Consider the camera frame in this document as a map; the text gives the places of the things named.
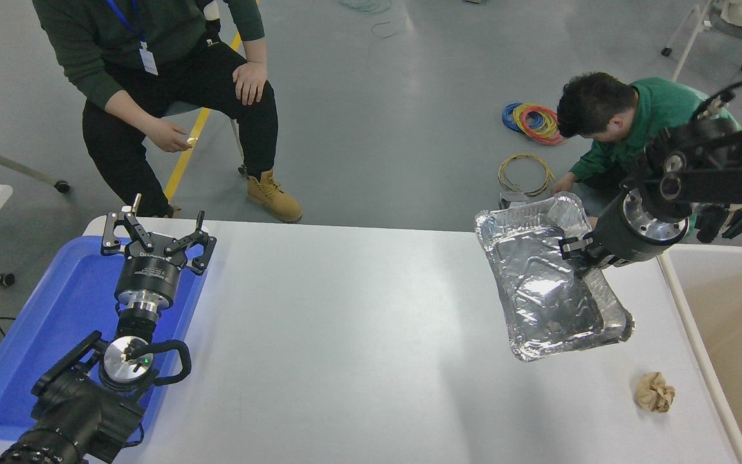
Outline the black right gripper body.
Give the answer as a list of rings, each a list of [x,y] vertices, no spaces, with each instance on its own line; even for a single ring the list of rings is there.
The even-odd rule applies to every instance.
[[[639,226],[652,220],[643,209],[639,193],[620,193],[600,213],[589,234],[587,259],[592,266],[626,266],[645,262],[661,253],[661,243]]]

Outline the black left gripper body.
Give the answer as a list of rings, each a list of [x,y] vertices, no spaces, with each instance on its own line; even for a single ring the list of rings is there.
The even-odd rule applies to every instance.
[[[163,249],[144,251],[141,244],[134,243],[126,246],[124,255],[115,299],[129,305],[133,297],[144,296],[157,305],[173,305],[180,273],[186,266],[186,253],[165,256]]]

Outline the person's right hand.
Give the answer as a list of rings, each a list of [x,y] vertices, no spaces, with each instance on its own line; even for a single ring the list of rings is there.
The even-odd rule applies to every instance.
[[[578,182],[578,177],[571,171],[568,171],[551,186],[551,196],[554,196],[557,193],[570,193],[571,191],[573,191],[575,184]]]

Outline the seated person's right hand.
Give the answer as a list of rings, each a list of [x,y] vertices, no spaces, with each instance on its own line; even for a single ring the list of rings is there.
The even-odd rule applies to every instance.
[[[189,141],[189,132],[167,119],[153,118],[144,125],[142,132],[160,150],[168,153],[182,152],[193,147]]]

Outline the seated person's left hand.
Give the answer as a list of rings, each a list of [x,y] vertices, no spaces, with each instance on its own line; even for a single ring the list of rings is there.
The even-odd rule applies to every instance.
[[[247,61],[233,71],[233,82],[236,97],[249,106],[259,103],[265,91],[268,67],[265,62]]]

